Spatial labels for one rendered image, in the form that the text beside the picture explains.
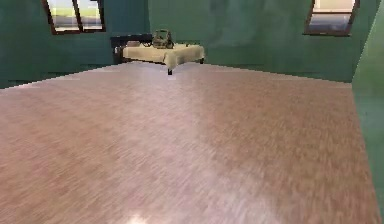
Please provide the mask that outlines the brown framed window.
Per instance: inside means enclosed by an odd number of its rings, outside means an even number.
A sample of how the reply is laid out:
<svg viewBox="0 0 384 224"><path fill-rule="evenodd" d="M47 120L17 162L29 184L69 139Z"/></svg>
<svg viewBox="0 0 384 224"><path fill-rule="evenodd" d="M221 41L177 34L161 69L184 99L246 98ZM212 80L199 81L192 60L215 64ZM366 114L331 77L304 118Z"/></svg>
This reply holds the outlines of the brown framed window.
<svg viewBox="0 0 384 224"><path fill-rule="evenodd" d="M41 0L53 35L105 32L103 0Z"/></svg>
<svg viewBox="0 0 384 224"><path fill-rule="evenodd" d="M360 0L311 0L304 35L348 37Z"/></svg>

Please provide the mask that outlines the olive green bag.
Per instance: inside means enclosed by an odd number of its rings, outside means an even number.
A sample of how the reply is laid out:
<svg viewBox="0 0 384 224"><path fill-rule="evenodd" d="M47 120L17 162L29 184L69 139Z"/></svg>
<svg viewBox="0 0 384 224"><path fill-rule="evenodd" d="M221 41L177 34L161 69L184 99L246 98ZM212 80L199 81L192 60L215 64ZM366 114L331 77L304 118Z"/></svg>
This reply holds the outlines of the olive green bag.
<svg viewBox="0 0 384 224"><path fill-rule="evenodd" d="M153 34L152 45L157 49L172 49L174 42L171 32L166 29L156 30Z"/></svg>

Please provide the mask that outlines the bed with cream cover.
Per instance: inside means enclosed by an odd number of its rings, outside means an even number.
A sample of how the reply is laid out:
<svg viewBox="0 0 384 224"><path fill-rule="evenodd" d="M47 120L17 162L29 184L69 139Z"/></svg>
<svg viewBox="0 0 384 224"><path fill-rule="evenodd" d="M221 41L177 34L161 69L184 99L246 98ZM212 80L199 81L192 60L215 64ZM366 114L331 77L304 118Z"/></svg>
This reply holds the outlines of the bed with cream cover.
<svg viewBox="0 0 384 224"><path fill-rule="evenodd" d="M127 41L139 41L139 47L127 47ZM198 44L178 44L172 49L157 49L153 45L152 34L132 34L110 38L112 57L115 64L142 61L165 65L169 75L181 64L198 61L204 63L205 50Z"/></svg>

